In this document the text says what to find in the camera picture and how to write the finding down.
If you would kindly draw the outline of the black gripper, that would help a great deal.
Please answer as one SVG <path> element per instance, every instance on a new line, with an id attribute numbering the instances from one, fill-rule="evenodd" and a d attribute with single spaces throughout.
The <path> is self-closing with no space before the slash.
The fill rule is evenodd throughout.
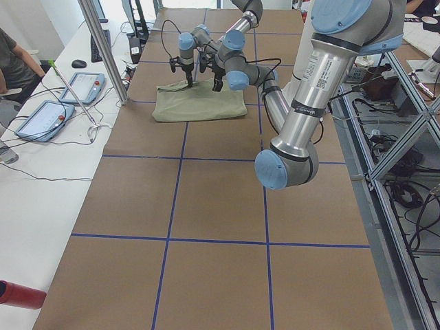
<path id="1" fill-rule="evenodd" d="M 222 79 L 225 76 L 226 71 L 222 67 L 218 67 L 218 66 L 213 65 L 212 72 L 214 74 L 214 82 L 213 82 L 212 90 L 215 92 L 220 92 L 220 90 L 222 90 L 222 88 L 223 88 Z"/>
<path id="2" fill-rule="evenodd" d="M 193 85 L 193 64 L 181 64 L 181 68 L 184 72 L 186 72 L 186 81 L 188 83 L 188 86 L 191 87 Z"/>

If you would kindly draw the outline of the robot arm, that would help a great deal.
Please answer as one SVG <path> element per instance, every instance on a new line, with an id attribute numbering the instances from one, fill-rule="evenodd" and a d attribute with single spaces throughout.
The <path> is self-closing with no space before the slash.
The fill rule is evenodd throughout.
<path id="1" fill-rule="evenodd" d="M 185 72 L 188 87 L 193 86 L 193 69 L 195 67 L 194 51 L 200 51 L 199 71 L 203 73 L 206 68 L 214 72 L 213 91 L 221 91 L 223 77 L 226 77 L 232 90 L 245 89 L 250 78 L 245 73 L 245 65 L 233 69 L 226 62 L 235 56 L 243 55 L 245 34 L 259 26 L 263 15 L 261 1 L 233 1 L 242 17 L 234 23 L 219 39 L 211 38 L 210 30 L 200 24 L 192 32 L 182 32 L 178 37 L 179 56 L 169 60 L 171 71 L 177 67 Z"/>
<path id="2" fill-rule="evenodd" d="M 382 54 L 402 44 L 405 1 L 315 1 L 307 18 L 311 54 L 291 102 L 279 88 L 274 70 L 248 63 L 245 30 L 230 29 L 216 55 L 229 87 L 261 90 L 278 135 L 261 151 L 254 167 L 260 183 L 279 190 L 311 181 L 319 166 L 311 141 L 327 103 L 346 78 L 355 57 Z"/>

